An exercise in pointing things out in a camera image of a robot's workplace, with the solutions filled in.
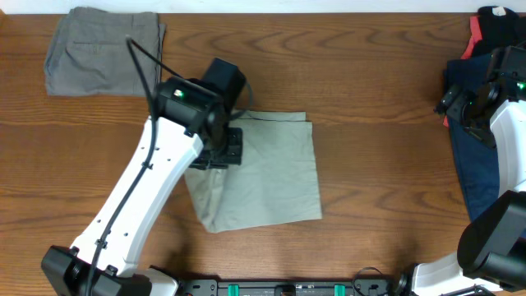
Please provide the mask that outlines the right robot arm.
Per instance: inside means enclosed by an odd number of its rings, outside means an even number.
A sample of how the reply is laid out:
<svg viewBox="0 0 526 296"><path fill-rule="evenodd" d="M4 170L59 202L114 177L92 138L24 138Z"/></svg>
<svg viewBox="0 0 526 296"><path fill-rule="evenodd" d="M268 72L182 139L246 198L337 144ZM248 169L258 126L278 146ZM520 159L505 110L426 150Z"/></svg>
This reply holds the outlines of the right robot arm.
<svg viewBox="0 0 526 296"><path fill-rule="evenodd" d="M405 271L396 295L493 295L525 288L525 48L507 46L446 71L435 107L450 125L470 215L455 252Z"/></svg>

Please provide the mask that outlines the khaki green shorts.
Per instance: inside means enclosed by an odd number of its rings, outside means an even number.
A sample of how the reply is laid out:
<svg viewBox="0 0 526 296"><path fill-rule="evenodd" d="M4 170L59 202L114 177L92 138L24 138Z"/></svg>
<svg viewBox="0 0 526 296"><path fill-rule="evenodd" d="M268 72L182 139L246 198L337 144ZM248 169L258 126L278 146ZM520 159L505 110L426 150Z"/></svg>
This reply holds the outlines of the khaki green shorts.
<svg viewBox="0 0 526 296"><path fill-rule="evenodd" d="M242 136L242 163L188 169L196 216L210 233L322 217L312 140L304 112L245 113L231 123Z"/></svg>

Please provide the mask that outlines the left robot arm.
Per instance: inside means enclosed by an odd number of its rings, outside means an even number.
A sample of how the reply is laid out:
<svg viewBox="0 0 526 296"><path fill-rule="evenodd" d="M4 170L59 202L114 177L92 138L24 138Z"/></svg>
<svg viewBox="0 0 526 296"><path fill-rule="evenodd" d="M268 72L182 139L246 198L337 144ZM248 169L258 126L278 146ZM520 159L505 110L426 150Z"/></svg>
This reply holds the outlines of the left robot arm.
<svg viewBox="0 0 526 296"><path fill-rule="evenodd" d="M108 200L70 247L52 246L41 268L58 295L175 295L171 275L138 267L153 224L187 169L242 163L242 130L230 127L247 83L216 58L201 79L172 76L149 98L153 114Z"/></svg>

